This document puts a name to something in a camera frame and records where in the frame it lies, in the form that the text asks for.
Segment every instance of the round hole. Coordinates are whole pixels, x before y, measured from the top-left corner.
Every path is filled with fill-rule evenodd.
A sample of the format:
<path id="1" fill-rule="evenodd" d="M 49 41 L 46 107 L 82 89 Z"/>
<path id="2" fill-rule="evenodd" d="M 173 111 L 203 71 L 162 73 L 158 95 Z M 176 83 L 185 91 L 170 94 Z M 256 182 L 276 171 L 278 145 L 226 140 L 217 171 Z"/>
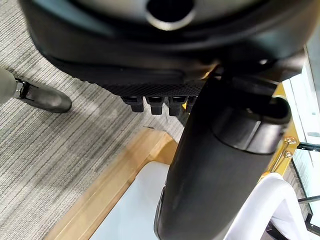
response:
<path id="1" fill-rule="evenodd" d="M 194 18 L 193 0 L 150 0 L 146 19 L 154 27 L 173 31 L 188 25 Z"/>

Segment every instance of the striped carpet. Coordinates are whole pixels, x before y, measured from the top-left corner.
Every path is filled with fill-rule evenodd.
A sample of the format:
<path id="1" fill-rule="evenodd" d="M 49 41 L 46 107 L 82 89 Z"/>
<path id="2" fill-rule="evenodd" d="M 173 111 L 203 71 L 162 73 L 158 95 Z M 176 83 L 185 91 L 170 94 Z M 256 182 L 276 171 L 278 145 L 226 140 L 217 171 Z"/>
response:
<path id="1" fill-rule="evenodd" d="M 40 240 L 142 128 L 178 141 L 176 117 L 132 113 L 118 96 L 59 71 L 33 46 L 16 0 L 0 1 L 0 67 L 73 101 L 51 114 L 12 99 L 0 108 L 0 240 Z"/>

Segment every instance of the carpet floor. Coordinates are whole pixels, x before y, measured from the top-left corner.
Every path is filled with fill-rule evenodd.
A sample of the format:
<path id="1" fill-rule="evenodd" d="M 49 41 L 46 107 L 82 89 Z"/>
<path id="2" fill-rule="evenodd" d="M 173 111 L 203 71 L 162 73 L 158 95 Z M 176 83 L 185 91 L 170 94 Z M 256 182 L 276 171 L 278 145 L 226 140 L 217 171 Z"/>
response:
<path id="1" fill-rule="evenodd" d="M 0 240 L 40 240 L 142 127 L 179 141 L 168 115 L 133 113 L 120 97 L 73 78 L 35 49 L 16 0 L 0 1 L 0 68 L 61 90 L 73 101 L 52 114 L 12 99 L 0 108 Z"/>

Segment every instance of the wooden frame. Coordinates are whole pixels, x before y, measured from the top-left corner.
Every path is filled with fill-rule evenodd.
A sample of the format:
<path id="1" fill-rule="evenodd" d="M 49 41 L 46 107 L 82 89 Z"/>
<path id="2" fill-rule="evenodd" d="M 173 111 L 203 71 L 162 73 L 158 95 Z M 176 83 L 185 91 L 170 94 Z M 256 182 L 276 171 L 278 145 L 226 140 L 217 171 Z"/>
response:
<path id="1" fill-rule="evenodd" d="M 149 162 L 170 164 L 178 144 L 163 131 L 142 129 L 102 172 L 46 240 L 88 240 Z"/>

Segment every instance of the white surface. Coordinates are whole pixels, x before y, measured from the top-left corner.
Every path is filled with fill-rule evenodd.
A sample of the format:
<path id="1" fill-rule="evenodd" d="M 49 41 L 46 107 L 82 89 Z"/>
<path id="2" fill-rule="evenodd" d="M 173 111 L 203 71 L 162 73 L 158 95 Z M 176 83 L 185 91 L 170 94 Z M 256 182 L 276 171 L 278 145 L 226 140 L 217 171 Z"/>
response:
<path id="1" fill-rule="evenodd" d="M 168 169 L 158 162 L 147 164 L 91 240 L 158 240 L 154 219 Z M 270 219 L 288 239 L 309 239 L 296 194 L 277 173 L 257 184 L 224 239 L 259 240 Z"/>
<path id="2" fill-rule="evenodd" d="M 158 240 L 154 221 L 168 169 L 163 163 L 148 163 L 90 240 Z"/>
<path id="3" fill-rule="evenodd" d="M 270 219 L 286 238 L 309 239 L 295 191 L 278 173 L 268 174 L 257 184 L 225 239 L 261 239 Z"/>

